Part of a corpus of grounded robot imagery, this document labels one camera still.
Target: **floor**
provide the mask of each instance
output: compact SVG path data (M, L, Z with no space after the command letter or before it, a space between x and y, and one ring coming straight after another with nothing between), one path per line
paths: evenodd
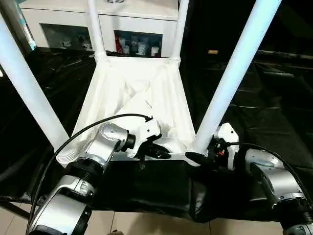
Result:
M26 211L30 205L15 203ZM27 221L0 208L0 235L24 235ZM197 224L188 220L150 213L94 211L85 235L106 235L119 230L124 235L281 235L275 222L215 219Z

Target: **white laundry basket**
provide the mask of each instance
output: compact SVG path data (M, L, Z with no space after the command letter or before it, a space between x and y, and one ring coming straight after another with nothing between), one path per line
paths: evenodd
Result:
M122 113L153 116L159 123L162 140L170 150L183 153L195 137L186 96L179 73L180 48L189 0L179 8L173 54L170 58L110 57L103 48L100 23L94 0L88 0L95 38L97 66L73 133L103 118ZM134 132L144 120L123 117L114 121ZM82 134L77 141L88 140L96 129ZM74 159L58 161L67 164Z

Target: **black fabric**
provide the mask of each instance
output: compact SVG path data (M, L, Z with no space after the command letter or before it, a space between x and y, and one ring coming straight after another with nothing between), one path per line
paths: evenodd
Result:
M88 52L38 48L28 63L45 95L71 134L95 62ZM227 60L187 57L180 65L194 127L197 129ZM255 58L223 122L241 141L279 153L313 196L312 67L310 61ZM0 80L0 200L31 202L52 148L7 78ZM62 176L55 163L39 204ZM259 184L245 174L212 172L182 161L112 162L92 202L94 210L155 212L206 222L215 217L275 220Z

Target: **black cable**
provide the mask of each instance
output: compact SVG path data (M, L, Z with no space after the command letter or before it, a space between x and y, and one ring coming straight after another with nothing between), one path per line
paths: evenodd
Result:
M67 141L65 141L60 148L58 148L57 151L55 151L55 153L53 154L53 156L51 157L51 159L49 160L47 166L45 167L45 170L41 176L41 179L38 183L38 187L37 187L37 190L35 192L35 196L34 196L34 200L33 200L33 203L31 205L31 209L30 209L30 214L29 214L29 219L28 219L28 223L27 223L27 228L26 228L26 235L28 235L28 232L29 232L29 226L30 226L30 223L33 219L33 216L34 216L34 213L35 213L35 208L36 208L36 203L37 203L37 199L38 199L38 196L39 196L39 192L40 192L40 189L41 189L41 186L43 184L43 181L45 179L45 175L47 174L48 170L49 170L49 167L50 165L53 163L54 159L57 157L57 155L73 140L75 139L76 137L78 137L80 134L82 134L83 132L89 130L90 128L96 126L96 125L99 125L103 122L106 122L106 121L110 121L112 119L116 119L116 118L121 118L121 117L141 117L141 118L144 118L146 119L146 121L150 121L152 119L152 117L148 117L146 115L142 115L142 114L120 114L120 115L115 115L115 116L112 116L112 117L108 117L108 118L105 118L105 119L102 119L102 120L99 120L99 121L96 121L94 122L93 124L83 128L82 130L80 130L79 132L77 132L75 135L73 135L72 137L70 137Z

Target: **white metal frame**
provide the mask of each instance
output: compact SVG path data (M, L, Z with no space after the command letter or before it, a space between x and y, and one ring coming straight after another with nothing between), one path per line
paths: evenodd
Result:
M211 100L193 142L193 150L205 153L211 138L220 124L253 56L256 53L281 0L256 0L241 37L229 60L220 84ZM91 27L97 57L106 57L94 0L88 0ZM170 60L180 61L180 49L189 0L181 0L173 53ZM0 17L0 63L19 95L31 111L41 129L56 150L68 136L50 106L34 75L18 49L3 17Z

